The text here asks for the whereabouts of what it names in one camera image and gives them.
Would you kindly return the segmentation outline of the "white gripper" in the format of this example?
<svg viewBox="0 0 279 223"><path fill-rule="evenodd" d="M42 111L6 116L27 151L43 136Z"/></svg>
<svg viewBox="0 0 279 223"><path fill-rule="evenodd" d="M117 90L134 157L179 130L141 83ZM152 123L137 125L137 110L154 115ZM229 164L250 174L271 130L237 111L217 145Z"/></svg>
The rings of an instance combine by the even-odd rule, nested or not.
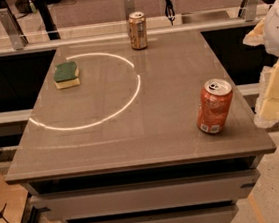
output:
<svg viewBox="0 0 279 223"><path fill-rule="evenodd" d="M271 6L265 19L259 21L243 39L244 45L265 44L269 54L279 57L279 0ZM254 123L259 128L271 128L279 121L279 60L272 67L263 67L259 81Z"/></svg>

